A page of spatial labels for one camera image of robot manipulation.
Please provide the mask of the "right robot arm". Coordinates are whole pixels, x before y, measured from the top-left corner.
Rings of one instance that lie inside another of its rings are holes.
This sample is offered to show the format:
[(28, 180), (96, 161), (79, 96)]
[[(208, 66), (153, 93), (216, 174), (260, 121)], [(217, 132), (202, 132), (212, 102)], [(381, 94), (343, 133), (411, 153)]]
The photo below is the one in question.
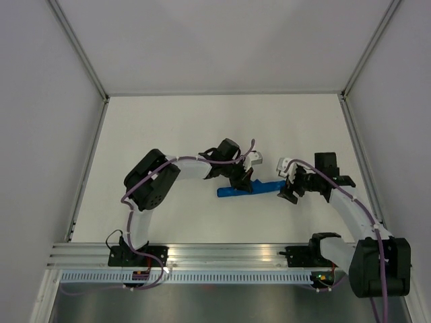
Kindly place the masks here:
[(411, 247), (396, 238), (359, 199), (356, 184), (342, 175), (334, 152), (314, 155), (314, 164), (282, 157), (276, 166), (285, 179), (279, 197), (292, 204), (307, 192), (319, 193), (341, 216), (354, 246), (339, 234), (317, 233), (310, 239), (309, 261), (322, 266), (330, 261), (348, 276), (359, 298), (406, 296), (410, 292)]

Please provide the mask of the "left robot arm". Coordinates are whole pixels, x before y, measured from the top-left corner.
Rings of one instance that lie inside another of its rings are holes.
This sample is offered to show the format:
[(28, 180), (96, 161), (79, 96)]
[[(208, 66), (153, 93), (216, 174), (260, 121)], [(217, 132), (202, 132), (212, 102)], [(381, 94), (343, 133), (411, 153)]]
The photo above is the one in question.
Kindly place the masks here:
[(258, 151), (251, 147), (242, 153), (238, 144), (228, 138), (194, 156), (173, 157), (152, 149), (124, 179), (126, 193), (121, 203), (130, 208), (130, 214), (119, 242), (123, 258), (131, 266), (141, 266), (146, 261), (153, 210), (177, 180), (223, 176), (233, 189), (251, 193), (253, 166), (262, 161)]

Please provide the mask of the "blue cloth napkin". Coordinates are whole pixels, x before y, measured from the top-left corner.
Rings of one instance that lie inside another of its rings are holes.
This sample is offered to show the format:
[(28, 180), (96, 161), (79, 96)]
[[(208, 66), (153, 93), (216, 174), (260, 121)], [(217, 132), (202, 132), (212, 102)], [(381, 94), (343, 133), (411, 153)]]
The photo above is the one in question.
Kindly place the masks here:
[(240, 190), (233, 187), (221, 187), (216, 190), (218, 198), (229, 198), (236, 196), (248, 196), (256, 194), (266, 194), (270, 192), (279, 192), (284, 186), (285, 181), (269, 181), (262, 182), (260, 180), (252, 180), (248, 190)]

